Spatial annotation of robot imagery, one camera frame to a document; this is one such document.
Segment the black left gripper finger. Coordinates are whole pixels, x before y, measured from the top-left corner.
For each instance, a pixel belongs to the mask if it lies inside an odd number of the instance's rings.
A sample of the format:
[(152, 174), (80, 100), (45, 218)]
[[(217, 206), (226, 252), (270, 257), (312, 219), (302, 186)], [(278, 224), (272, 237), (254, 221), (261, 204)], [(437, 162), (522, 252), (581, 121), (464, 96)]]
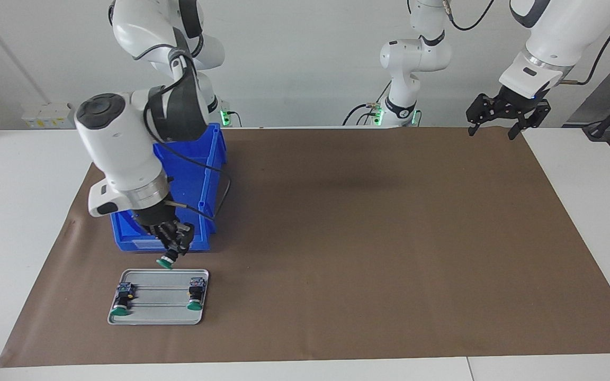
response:
[(479, 94), (467, 109), (468, 135), (472, 137), (482, 124), (501, 118), (502, 99)]
[(508, 131), (508, 139), (515, 140), (523, 131), (540, 127), (550, 111), (551, 106), (547, 99), (537, 99), (531, 108), (516, 108), (516, 123)]

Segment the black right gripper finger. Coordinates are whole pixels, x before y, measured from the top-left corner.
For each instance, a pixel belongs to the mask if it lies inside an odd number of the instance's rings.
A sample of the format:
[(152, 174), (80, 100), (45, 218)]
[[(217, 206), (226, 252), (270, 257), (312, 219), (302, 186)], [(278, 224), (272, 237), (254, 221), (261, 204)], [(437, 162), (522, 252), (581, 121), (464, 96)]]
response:
[(190, 223), (177, 223), (177, 253), (187, 253), (194, 240), (195, 227)]
[(158, 225), (158, 239), (166, 248), (167, 257), (177, 257), (177, 233), (174, 225)]

